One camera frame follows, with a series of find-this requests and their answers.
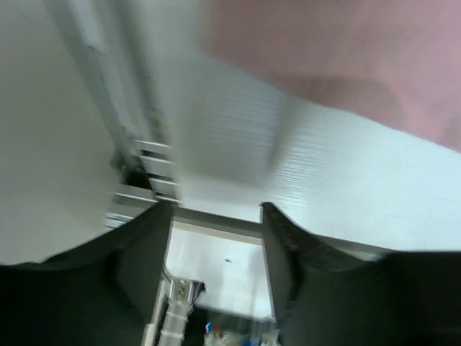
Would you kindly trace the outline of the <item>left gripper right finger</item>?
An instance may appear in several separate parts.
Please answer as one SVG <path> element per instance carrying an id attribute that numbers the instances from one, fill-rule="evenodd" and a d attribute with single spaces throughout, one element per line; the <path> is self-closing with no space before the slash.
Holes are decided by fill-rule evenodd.
<path id="1" fill-rule="evenodd" d="M 458 345 L 460 253 L 365 261 L 295 225 L 272 203 L 261 223 L 283 345 Z"/>

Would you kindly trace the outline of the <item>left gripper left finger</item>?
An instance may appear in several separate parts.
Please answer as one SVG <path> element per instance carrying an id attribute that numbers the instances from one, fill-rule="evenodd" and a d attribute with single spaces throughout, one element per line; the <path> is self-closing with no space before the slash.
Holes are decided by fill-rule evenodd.
<path id="1" fill-rule="evenodd" d="M 140 345 L 151 322 L 174 208 L 44 262 L 1 267 L 3 345 Z"/>

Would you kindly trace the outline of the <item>pink trousers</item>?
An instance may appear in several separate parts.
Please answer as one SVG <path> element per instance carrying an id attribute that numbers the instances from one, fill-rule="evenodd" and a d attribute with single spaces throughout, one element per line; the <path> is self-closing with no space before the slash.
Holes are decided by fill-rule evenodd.
<path id="1" fill-rule="evenodd" d="M 211 1 L 200 17 L 213 57 L 460 150 L 458 1 Z"/>

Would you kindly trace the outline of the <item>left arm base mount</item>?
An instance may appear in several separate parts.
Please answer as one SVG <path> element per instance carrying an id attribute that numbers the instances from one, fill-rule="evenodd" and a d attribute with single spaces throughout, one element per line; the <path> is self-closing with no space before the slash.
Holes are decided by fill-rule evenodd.
<path id="1" fill-rule="evenodd" d="M 237 316 L 199 305 L 202 281 L 162 277 L 152 345 L 279 345 L 269 320 Z"/>

